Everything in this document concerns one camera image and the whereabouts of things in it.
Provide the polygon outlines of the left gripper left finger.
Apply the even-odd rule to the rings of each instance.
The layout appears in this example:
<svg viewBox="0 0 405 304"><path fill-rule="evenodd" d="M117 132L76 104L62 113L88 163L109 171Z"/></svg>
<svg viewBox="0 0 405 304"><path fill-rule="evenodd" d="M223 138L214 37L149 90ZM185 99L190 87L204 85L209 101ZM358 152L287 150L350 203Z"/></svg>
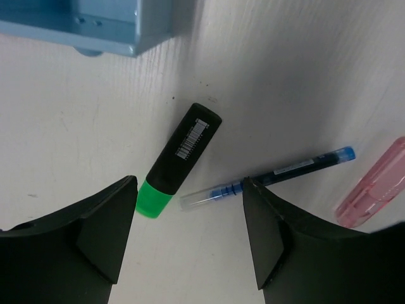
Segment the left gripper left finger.
<svg viewBox="0 0 405 304"><path fill-rule="evenodd" d="M49 215L1 231L1 303L107 303L137 201L128 175Z"/></svg>

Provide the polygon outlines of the green highlighter marker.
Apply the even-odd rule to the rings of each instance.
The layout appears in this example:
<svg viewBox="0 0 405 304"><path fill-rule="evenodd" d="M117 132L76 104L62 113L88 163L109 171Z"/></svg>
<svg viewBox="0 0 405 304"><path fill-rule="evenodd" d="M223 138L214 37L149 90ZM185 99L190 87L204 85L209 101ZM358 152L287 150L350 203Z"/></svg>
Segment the green highlighter marker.
<svg viewBox="0 0 405 304"><path fill-rule="evenodd" d="M189 108L142 183L135 211L157 218L180 189L212 140L222 119L207 107Z"/></svg>

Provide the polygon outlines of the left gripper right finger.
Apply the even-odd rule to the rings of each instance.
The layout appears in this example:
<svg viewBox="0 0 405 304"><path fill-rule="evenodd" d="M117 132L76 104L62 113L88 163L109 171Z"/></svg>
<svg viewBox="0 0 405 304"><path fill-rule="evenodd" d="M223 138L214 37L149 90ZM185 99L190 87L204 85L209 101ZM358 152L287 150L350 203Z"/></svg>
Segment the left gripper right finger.
<svg viewBox="0 0 405 304"><path fill-rule="evenodd" d="M333 224L244 181L243 207L266 303L403 303L404 224L372 233Z"/></svg>

